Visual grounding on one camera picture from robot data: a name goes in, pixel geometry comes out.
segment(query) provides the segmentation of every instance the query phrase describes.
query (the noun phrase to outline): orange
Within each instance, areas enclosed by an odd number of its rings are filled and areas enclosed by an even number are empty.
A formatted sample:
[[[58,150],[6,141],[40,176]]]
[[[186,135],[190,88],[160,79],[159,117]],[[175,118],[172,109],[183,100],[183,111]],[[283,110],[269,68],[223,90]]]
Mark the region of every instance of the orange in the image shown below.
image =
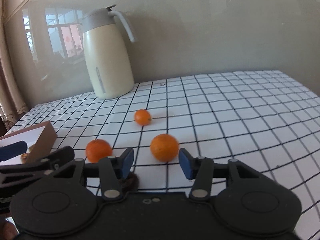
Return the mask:
[[[146,109],[140,109],[135,112],[134,120],[140,125],[148,125],[151,122],[151,115]]]
[[[112,155],[112,148],[104,140],[92,140],[85,148],[85,155],[91,163],[97,163],[100,159]]]
[[[150,150],[157,160],[169,162],[178,155],[179,143],[175,137],[169,134],[160,134],[152,139]]]

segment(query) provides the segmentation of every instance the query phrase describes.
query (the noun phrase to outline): brown box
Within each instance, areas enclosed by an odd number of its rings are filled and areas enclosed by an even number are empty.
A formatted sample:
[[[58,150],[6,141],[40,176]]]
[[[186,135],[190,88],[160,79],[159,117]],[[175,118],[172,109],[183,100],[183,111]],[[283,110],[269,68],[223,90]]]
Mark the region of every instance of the brown box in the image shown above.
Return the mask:
[[[27,163],[31,163],[36,159],[49,155],[56,138],[57,134],[54,128],[50,121],[47,121],[1,136],[0,147],[19,141],[25,141],[28,147],[34,145],[26,161]],[[0,165],[21,163],[19,155],[5,162],[0,162]]]

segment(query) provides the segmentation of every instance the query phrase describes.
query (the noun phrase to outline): table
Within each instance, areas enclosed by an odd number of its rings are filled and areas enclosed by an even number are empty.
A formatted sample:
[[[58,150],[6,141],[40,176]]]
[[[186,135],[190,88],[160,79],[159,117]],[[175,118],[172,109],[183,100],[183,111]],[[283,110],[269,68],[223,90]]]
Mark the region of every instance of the table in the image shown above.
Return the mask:
[[[153,117],[144,127],[133,119],[142,108]],[[140,191],[188,194],[192,185],[177,158],[161,163],[152,157],[149,145],[158,134],[175,136],[193,156],[217,163],[237,158],[291,189],[303,206],[297,234],[320,237],[320,98],[281,71],[144,82],[111,100],[89,92],[37,105],[10,131],[48,120],[58,135],[52,150],[70,145],[76,157],[85,158],[87,143],[96,138],[108,141],[115,156],[133,147]],[[101,195],[99,179],[89,179],[88,188]],[[211,194],[224,188],[215,179]]]

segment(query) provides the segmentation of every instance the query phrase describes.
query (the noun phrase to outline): small round object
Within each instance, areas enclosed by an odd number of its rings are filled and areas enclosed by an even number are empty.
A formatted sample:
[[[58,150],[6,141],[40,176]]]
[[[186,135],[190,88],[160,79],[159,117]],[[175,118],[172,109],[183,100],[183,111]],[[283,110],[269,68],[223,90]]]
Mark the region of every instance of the small round object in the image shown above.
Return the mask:
[[[151,115],[146,109],[140,109],[135,112],[134,120],[140,125],[148,125],[151,122]]]
[[[142,200],[142,203],[147,204],[147,205],[151,204],[151,199],[146,198],[146,199]]]
[[[44,171],[44,175],[49,175],[49,174],[51,174],[51,173],[53,173],[53,170],[46,170],[46,171]]]
[[[31,153],[31,151],[33,150],[34,147],[35,147],[35,144],[31,145],[31,146],[28,148],[28,151]]]
[[[161,199],[158,198],[158,197],[154,197],[154,198],[152,198],[151,200],[152,200],[153,202],[160,202],[160,201],[161,201]]]
[[[112,148],[106,141],[95,139],[87,144],[85,155],[91,163],[97,163],[100,159],[112,155]]]
[[[172,161],[179,152],[179,143],[169,134],[159,134],[150,143],[153,156],[161,162]]]
[[[194,197],[197,197],[197,198],[203,198],[203,197],[206,197],[208,195],[208,192],[204,189],[195,189],[193,192],[192,192],[192,195]]]
[[[44,159],[40,160],[40,162],[42,162],[42,163],[45,163],[45,162],[47,162],[47,161],[49,161],[48,158],[44,158]]]
[[[26,163],[26,161],[27,161],[27,159],[28,159],[28,156],[29,156],[28,153],[21,154],[20,160],[21,160],[21,162],[22,162],[23,164]]]
[[[114,189],[106,190],[103,194],[107,198],[116,198],[120,196],[120,192]]]

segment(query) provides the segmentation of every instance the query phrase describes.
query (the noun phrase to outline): thermos lid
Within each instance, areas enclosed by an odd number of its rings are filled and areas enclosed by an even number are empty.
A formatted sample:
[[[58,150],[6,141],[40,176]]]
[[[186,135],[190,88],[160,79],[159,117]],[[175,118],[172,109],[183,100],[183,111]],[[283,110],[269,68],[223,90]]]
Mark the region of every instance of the thermos lid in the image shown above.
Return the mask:
[[[83,33],[104,25],[114,24],[115,20],[108,14],[114,6],[116,5],[100,8],[86,14],[82,20]]]

